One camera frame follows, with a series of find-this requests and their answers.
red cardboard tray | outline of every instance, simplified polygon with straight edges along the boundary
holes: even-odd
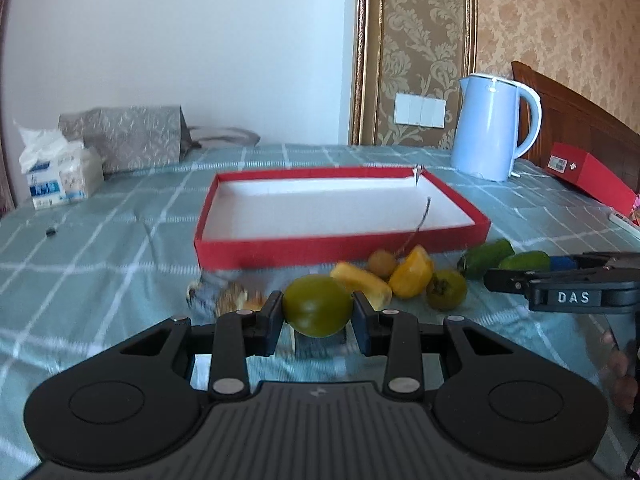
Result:
[[[205,270],[366,260],[415,244],[439,253],[486,240],[491,221],[427,171],[313,168],[216,175],[200,214],[195,249]]]
[[[591,153],[555,142],[546,172],[561,178],[623,216],[631,214],[636,194]]]

hand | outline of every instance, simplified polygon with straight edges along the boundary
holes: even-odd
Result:
[[[607,361],[607,368],[615,376],[611,400],[621,410],[631,413],[634,410],[634,402],[638,394],[638,382],[629,375],[629,358],[615,346],[615,340],[610,331],[607,330],[603,334],[602,342],[613,345]]]

plaid tablecloth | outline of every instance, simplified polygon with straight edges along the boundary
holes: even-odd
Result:
[[[195,223],[216,171],[363,164],[425,165],[493,221],[489,239],[506,237],[516,250],[549,254],[591,250],[639,250],[640,243],[607,220],[608,208],[576,193],[528,162],[519,178],[493,184],[448,167],[447,152],[401,147],[274,145],[204,150],[178,166],[119,174],[91,199],[72,206],[18,211],[0,221],[0,476],[19,478],[37,464],[22,424],[30,391],[54,373],[169,317],[189,314],[209,322],[206,298],[188,308],[185,292],[200,272],[193,250]],[[54,227],[57,234],[46,237]],[[458,253],[436,254],[439,267]],[[292,277],[328,266],[206,276],[248,280],[265,292]],[[493,294],[473,283],[459,309],[489,329],[604,387],[599,370],[608,349],[599,343],[601,316],[532,313],[524,299]],[[442,316],[420,300],[398,302],[423,322]],[[274,358],[250,358],[250,378],[279,380],[380,380],[384,358],[346,350],[297,358],[287,354],[286,332]],[[437,362],[425,357],[427,386],[442,380]],[[206,384],[199,360],[193,384]],[[596,462],[613,478],[636,441],[612,408]]]

black cable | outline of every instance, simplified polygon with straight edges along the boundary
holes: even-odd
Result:
[[[640,476],[638,475],[638,473],[636,473],[633,470],[634,462],[639,452],[640,452],[640,444],[636,446],[636,448],[634,449],[634,452],[631,454],[631,457],[629,458],[629,461],[626,463],[625,473],[629,478],[632,478],[633,480],[640,480]]]

kettle lid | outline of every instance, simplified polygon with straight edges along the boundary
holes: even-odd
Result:
[[[469,77],[473,77],[473,76],[484,77],[484,78],[491,79],[491,80],[494,80],[494,81],[500,81],[502,83],[507,83],[507,85],[511,85],[511,86],[516,86],[516,87],[520,86],[520,83],[518,81],[514,81],[514,80],[507,79],[505,77],[500,77],[500,76],[497,76],[497,75],[482,74],[482,73],[479,73],[479,72],[474,72],[473,74],[469,74]]]

